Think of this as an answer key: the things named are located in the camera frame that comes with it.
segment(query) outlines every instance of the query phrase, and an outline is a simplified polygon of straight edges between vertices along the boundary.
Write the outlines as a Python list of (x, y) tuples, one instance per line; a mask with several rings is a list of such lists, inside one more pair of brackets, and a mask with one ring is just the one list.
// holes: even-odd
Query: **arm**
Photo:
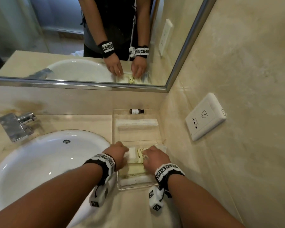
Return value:
[[(102, 24), (95, 0), (78, 0), (87, 21), (88, 28), (95, 40), (96, 44), (107, 41), (108, 38)], [(114, 75), (121, 76), (123, 74), (122, 65), (118, 56), (113, 53), (111, 56), (104, 58), (108, 70)]]
[[(136, 0), (137, 3), (137, 33), (138, 45), (149, 46), (150, 42), (150, 5), (151, 0)], [(146, 71), (147, 59), (136, 57), (132, 62), (131, 70), (133, 76), (141, 77)]]
[[(145, 150), (144, 154), (148, 156), (144, 166), (150, 173), (171, 163), (169, 156), (155, 146)], [(184, 227), (244, 228), (208, 191), (185, 176), (172, 174), (168, 188)]]
[[(103, 153), (114, 158), (119, 170), (126, 164), (126, 151), (128, 148), (117, 142)], [(66, 227), (101, 177), (102, 168), (94, 163), (63, 173), (0, 211), (0, 227)]]

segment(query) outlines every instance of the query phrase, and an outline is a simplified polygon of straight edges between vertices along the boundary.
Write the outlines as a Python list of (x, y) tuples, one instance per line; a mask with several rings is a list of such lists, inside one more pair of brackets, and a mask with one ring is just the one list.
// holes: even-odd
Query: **faucet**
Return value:
[(0, 117), (0, 124), (10, 140), (15, 142), (34, 133), (34, 130), (27, 124), (36, 119), (37, 117), (33, 113), (26, 113), (19, 117), (14, 113), (10, 113)]

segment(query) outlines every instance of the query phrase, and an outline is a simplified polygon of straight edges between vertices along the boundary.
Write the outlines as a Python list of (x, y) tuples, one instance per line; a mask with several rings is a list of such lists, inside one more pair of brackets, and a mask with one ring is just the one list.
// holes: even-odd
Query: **countertop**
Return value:
[[(28, 51), (15, 51), (8, 59), (6, 64), (0, 69), (0, 76), (8, 77), (27, 77), (35, 72), (38, 72), (50, 64), (66, 59), (85, 59), (100, 63), (104, 66), (102, 58), (92, 57), (75, 57), (72, 55), (61, 55), (51, 53), (37, 53)], [(120, 61), (122, 69), (125, 73), (132, 73), (130, 61)]]
[[(0, 125), (0, 162), (29, 140), (59, 130), (87, 130), (112, 143), (112, 115), (37, 115), (37, 118), (32, 124), (34, 134), (19, 143), (12, 143)], [(115, 187), (103, 207), (75, 227), (180, 227), (172, 200), (166, 200), (165, 204), (161, 212), (152, 212), (147, 188), (120, 192)]]

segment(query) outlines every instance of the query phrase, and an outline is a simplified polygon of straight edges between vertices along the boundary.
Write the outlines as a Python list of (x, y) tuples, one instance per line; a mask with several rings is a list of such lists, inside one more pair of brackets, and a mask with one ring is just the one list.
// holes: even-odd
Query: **white ceramic sink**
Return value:
[(115, 76), (100, 63), (84, 59), (63, 60), (48, 66), (51, 73), (46, 79), (115, 82)]
[[(103, 137), (83, 130), (53, 132), (20, 146), (0, 163), (0, 210), (51, 178), (81, 166), (109, 146)], [(68, 227), (97, 210), (90, 207), (88, 198), (89, 195)]]

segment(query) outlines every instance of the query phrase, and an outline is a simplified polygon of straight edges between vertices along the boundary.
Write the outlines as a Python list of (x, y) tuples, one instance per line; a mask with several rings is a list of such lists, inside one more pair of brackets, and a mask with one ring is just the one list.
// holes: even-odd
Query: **reflected hand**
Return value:
[(121, 142), (116, 142), (110, 145), (103, 153), (109, 154), (115, 161), (115, 171), (122, 169), (127, 164), (127, 159), (124, 158), (125, 152), (128, 152), (129, 148), (124, 146)]
[(143, 161), (143, 166), (150, 174), (155, 174), (156, 169), (161, 165), (171, 163), (169, 156), (155, 146), (144, 150), (142, 154), (148, 156), (148, 158)]
[(146, 72), (146, 68), (147, 68), (147, 59), (139, 56), (135, 57), (131, 65), (133, 77), (140, 78)]
[(104, 58), (104, 62), (107, 65), (107, 69), (118, 77), (123, 75), (122, 65), (116, 53), (111, 54), (109, 57)]

